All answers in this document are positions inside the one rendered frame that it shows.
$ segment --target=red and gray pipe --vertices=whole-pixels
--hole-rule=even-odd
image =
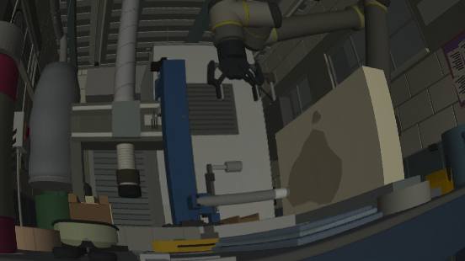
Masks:
[[[0,21],[0,253],[15,253],[12,148],[18,65],[24,38],[14,24]]]

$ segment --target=ventilation grille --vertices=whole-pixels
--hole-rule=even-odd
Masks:
[[[94,151],[94,174],[97,195],[107,195],[116,226],[152,226],[148,205],[143,152],[136,151],[136,169],[141,175],[142,197],[120,198],[116,183],[116,151]]]
[[[224,101],[218,101],[211,85],[187,84],[191,135],[239,134],[233,85],[223,84],[223,88]]]

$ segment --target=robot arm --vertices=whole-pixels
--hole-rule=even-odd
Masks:
[[[211,32],[218,53],[219,69],[222,75],[218,80],[214,78],[215,66],[214,62],[211,61],[208,67],[207,82],[210,85],[214,85],[217,90],[226,77],[229,79],[245,79],[252,86],[254,84],[261,85],[264,82],[263,73],[258,62],[255,63],[255,75],[249,71],[250,65],[247,62],[245,49],[260,51],[267,45],[272,45],[283,40],[334,32],[342,29],[363,30],[365,28],[366,9],[371,10],[373,6],[381,9],[382,12],[385,12],[385,15],[373,18],[375,15],[379,16],[378,13],[380,10],[373,10],[378,13],[370,12],[372,13],[371,20],[375,20],[373,23],[381,24],[381,27],[378,26],[378,28],[375,28],[376,31],[380,31],[377,32],[378,35],[373,33],[371,37],[386,36],[388,33],[387,7],[389,5],[390,0],[360,0],[357,4],[349,6],[343,11],[311,13],[282,18],[281,11],[275,3],[212,0],[209,5]],[[388,37],[381,37],[381,41],[387,41],[385,45],[388,47]],[[390,59],[386,56],[389,55],[388,52],[388,48],[387,50],[386,48],[381,50],[382,61],[377,63],[377,67],[380,67],[380,69],[388,74],[386,71],[387,68],[390,77],[390,63],[386,65],[387,58]],[[376,54],[371,55],[370,53],[373,59],[369,59],[368,53],[367,48],[367,66],[371,66],[368,65],[368,61],[379,61],[375,57],[377,56]]]

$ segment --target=white electrical box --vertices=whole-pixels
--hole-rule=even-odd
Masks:
[[[29,153],[29,119],[26,119],[24,111],[14,113],[13,148],[18,148],[21,153]]]

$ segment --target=sign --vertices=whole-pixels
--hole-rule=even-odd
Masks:
[[[442,46],[460,106],[465,105],[465,31]]]

